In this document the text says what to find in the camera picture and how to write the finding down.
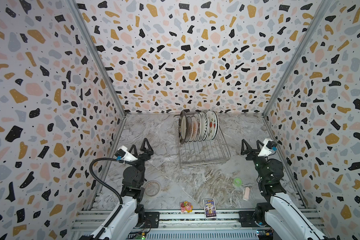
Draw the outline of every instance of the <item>plate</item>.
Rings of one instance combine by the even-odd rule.
[[[209,130],[208,116],[204,112],[200,112],[200,116],[201,116],[201,118],[200,118],[200,120],[201,120],[201,123],[200,123],[201,130],[200,130],[199,142],[206,140],[206,138],[208,137],[208,130]]]
[[[185,141],[188,142],[192,135],[192,118],[187,117],[187,133],[185,134]]]
[[[217,136],[218,132],[219,132],[219,117],[217,116],[217,113],[215,111],[212,111],[215,116],[216,116],[216,133],[215,135],[212,137],[212,140],[215,139],[215,137]]]
[[[208,116],[208,136],[206,137],[206,140],[212,140],[213,136],[216,133],[216,116],[213,113],[213,111],[206,112],[206,115]]]
[[[180,117],[179,117],[179,141],[180,144],[183,144],[185,142],[185,136],[187,133],[188,123],[187,123],[187,115],[185,114],[185,111],[181,111]]]
[[[189,141],[193,142],[197,134],[197,118],[195,116],[192,116],[191,118],[192,118],[192,135]]]
[[[200,138],[200,129],[201,129],[201,126],[200,126],[200,114],[195,113],[194,116],[196,117],[196,120],[197,120],[197,132],[196,132],[195,139],[193,141],[197,142],[199,140],[199,138]]]

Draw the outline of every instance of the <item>dish rack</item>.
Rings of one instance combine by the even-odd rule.
[[[223,164],[231,158],[228,145],[220,127],[214,140],[180,144],[178,136],[179,117],[180,115],[174,116],[174,125],[177,159],[182,169]]]

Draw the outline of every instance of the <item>marble surface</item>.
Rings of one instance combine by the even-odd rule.
[[[218,209],[253,209],[265,202],[256,182],[258,173],[252,161],[240,155],[241,140],[245,138],[256,147],[256,140],[269,137],[263,119],[257,114],[220,114],[220,127],[226,139],[231,158],[222,165],[181,169],[175,144],[174,115],[141,114],[128,115],[119,146],[128,149],[135,144],[139,149],[146,137],[154,149],[151,160],[146,162],[145,178],[160,184],[154,197],[144,195],[142,204],[146,209],[179,209],[179,203],[189,201],[194,209],[202,209],[202,200],[214,198]],[[106,177],[107,184],[120,191],[122,173],[126,165],[112,162]],[[243,184],[235,187],[232,181],[239,177]],[[293,186],[284,173],[282,185],[293,202],[300,207]],[[249,187],[250,198],[243,200],[243,190]],[[117,197],[105,187],[96,198],[93,210],[111,210],[118,203]]]

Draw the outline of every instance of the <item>patterned wall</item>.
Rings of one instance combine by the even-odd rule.
[[[119,121],[98,72],[64,1],[0,1],[0,240],[67,239],[90,204]]]
[[[331,236],[360,239],[360,1],[333,1],[266,118]]]
[[[126,112],[162,113],[261,112],[319,2],[77,0]]]

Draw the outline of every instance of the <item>green ring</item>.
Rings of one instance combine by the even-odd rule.
[[[243,182],[242,182],[241,179],[238,178],[238,177],[235,177],[235,178],[233,179],[233,185],[235,185],[235,187],[240,187],[242,183],[243,183]]]

